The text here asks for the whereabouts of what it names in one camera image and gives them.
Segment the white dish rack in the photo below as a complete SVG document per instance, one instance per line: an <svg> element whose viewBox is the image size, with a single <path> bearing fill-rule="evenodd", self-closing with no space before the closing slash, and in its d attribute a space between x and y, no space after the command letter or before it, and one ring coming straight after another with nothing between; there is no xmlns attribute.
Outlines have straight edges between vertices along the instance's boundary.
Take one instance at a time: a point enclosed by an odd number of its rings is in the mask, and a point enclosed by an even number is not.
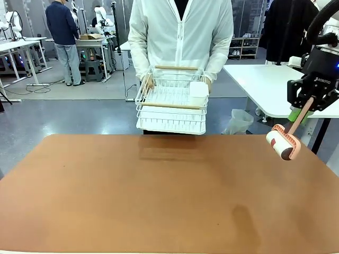
<svg viewBox="0 0 339 254"><path fill-rule="evenodd" d="M153 66L136 98L137 128L148 131L202 135L206 132L206 102L190 105L190 82L204 81L204 70Z"/></svg>

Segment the white container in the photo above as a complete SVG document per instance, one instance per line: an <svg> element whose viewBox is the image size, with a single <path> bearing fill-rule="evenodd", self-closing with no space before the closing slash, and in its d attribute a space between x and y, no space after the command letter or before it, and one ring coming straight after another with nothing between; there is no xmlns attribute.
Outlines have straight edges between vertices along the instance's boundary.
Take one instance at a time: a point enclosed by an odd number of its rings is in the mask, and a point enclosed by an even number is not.
<svg viewBox="0 0 339 254"><path fill-rule="evenodd" d="M208 85L201 81L190 83L190 105L203 107L209 95Z"/></svg>

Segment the plastic bag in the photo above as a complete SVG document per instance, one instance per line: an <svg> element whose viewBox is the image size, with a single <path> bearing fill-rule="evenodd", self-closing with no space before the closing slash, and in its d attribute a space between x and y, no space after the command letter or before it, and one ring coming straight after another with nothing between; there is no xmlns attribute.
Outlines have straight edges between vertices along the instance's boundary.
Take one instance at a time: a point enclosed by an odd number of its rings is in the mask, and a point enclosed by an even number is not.
<svg viewBox="0 0 339 254"><path fill-rule="evenodd" d="M232 118L222 134L246 134L247 129L254 122L254 117L244 110L232 110Z"/></svg>

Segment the jeans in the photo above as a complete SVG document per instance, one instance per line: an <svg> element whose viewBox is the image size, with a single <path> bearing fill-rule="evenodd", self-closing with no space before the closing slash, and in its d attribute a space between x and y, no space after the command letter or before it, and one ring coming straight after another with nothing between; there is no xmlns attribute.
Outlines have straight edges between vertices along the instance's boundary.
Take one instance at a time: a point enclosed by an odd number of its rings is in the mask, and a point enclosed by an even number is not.
<svg viewBox="0 0 339 254"><path fill-rule="evenodd" d="M64 68L64 77L67 84L71 84L71 76L69 73L69 67L72 70L73 84L79 85L81 82L81 74L79 71L79 55L75 45L61 45L55 44L59 61Z"/></svg>

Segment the white desk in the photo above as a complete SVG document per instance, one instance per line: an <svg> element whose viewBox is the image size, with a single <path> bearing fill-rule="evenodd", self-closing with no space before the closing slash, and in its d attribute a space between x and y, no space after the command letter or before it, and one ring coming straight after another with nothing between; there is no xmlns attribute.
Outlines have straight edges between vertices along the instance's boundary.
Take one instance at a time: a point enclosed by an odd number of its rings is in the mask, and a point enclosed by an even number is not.
<svg viewBox="0 0 339 254"><path fill-rule="evenodd" d="M122 51L129 51L129 50L131 50L131 46L129 45L129 42L127 41L120 46L120 49Z"/></svg>
<svg viewBox="0 0 339 254"><path fill-rule="evenodd" d="M287 101L287 82L298 80L303 74L287 66L276 65L225 65L224 70L243 89L249 98L267 115L274 118L288 118L291 104ZM309 144L318 119L339 118L339 101L324 111L314 112L308 121L302 142ZM332 155L330 168L339 167L339 146Z"/></svg>
<svg viewBox="0 0 339 254"><path fill-rule="evenodd" d="M15 49L22 48L23 51L26 51L27 59L28 59L28 62L30 64L30 69L32 70L32 74L33 74L34 81L35 81L35 84L28 84L28 85L46 86L48 84L40 84L39 83L38 78L37 78L37 74L35 73L34 68L32 68L32 66L34 66L34 64L33 64L33 61L32 61L31 52L30 52L29 47L32 46L32 45L35 45L35 44L39 44L40 51L42 53L45 66L47 67L46 60L45 60L43 52L42 52L40 41L35 41L35 40L26 40L26 41L25 40L19 40L19 41L12 41L12 42L2 41L2 42L0 42L0 52L5 54L5 55L10 55L10 59L11 59L14 71L16 73L17 81L18 81L18 80L22 80L22 78L19 78L19 75L18 75L17 70L16 70L16 65L15 65L15 62L14 62L13 57L12 57L12 53L15 52ZM5 92L5 90L3 90L3 88L5 88L9 85L2 86L2 83L0 83L0 88L2 88L2 91L5 95L6 95L6 92ZM21 100L19 100L19 99L12 100L12 102L20 102L20 101Z"/></svg>

